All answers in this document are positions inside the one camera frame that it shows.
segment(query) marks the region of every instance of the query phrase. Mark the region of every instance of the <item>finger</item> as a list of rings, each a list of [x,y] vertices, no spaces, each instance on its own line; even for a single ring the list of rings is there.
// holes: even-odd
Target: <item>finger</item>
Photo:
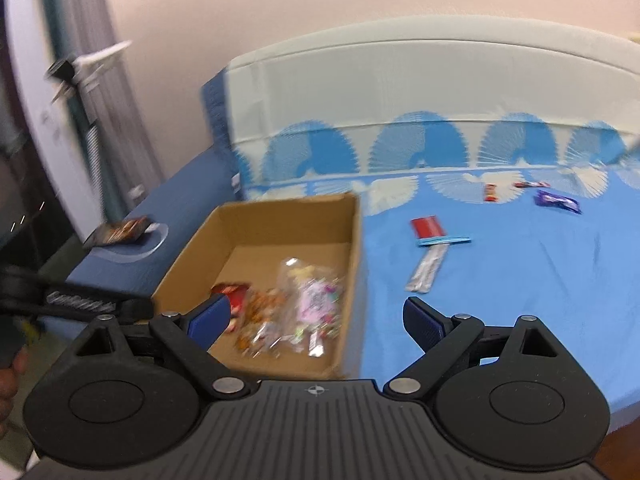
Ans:
[[[0,370],[0,399],[11,399],[18,391],[18,377],[11,368]]]
[[[14,407],[12,400],[0,399],[0,420],[5,420]]]
[[[27,371],[26,348],[22,348],[22,350],[18,352],[18,355],[14,358],[14,363],[11,365],[11,368],[13,368],[18,375],[23,375],[25,371]]]

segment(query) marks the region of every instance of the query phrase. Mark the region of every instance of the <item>headboard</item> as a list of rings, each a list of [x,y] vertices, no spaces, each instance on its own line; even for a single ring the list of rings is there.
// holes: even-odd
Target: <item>headboard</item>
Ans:
[[[245,185],[610,164],[640,134],[640,46],[538,20],[414,16],[244,54],[203,95]]]

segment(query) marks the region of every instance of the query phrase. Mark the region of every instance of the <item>bed sheet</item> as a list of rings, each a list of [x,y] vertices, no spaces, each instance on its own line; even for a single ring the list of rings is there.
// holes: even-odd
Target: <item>bed sheet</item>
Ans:
[[[412,295],[404,286],[425,250],[416,246],[410,220],[437,215],[448,234],[472,242],[449,248],[433,288],[419,296],[447,316],[468,312],[487,325],[538,316],[601,388],[619,426],[628,420],[616,413],[639,414],[629,407],[640,401],[640,192],[624,173],[584,168],[592,178],[581,182],[596,182],[599,196],[593,189],[593,198],[564,192],[580,202],[581,215],[543,208],[533,202],[536,190],[511,186],[539,180],[540,171],[415,171],[246,192],[253,200],[361,195],[369,271],[361,377],[382,386],[422,355],[402,327],[402,305]],[[556,182],[566,189],[571,176],[548,171],[560,172]],[[484,182],[500,183],[502,203],[482,201]]]

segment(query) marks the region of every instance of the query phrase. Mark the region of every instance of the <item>silver screw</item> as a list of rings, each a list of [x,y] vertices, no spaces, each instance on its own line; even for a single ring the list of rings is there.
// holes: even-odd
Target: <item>silver screw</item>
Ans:
[[[396,394],[414,394],[420,389],[420,383],[411,377],[398,377],[389,383]]]
[[[244,381],[237,377],[220,377],[213,381],[213,389],[221,394],[236,394],[244,388]]]

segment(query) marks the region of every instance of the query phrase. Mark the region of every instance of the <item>cardboard box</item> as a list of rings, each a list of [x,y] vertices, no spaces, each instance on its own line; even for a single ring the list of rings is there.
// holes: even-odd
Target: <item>cardboard box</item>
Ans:
[[[274,287],[280,263],[299,258],[335,269],[343,277],[342,327],[322,357],[290,349],[279,357],[243,356],[236,334],[222,335],[209,353],[227,367],[258,378],[306,380],[356,378],[364,338],[366,272],[360,259],[361,217],[357,195],[235,202],[216,208],[156,289],[160,309],[188,312],[219,282]]]

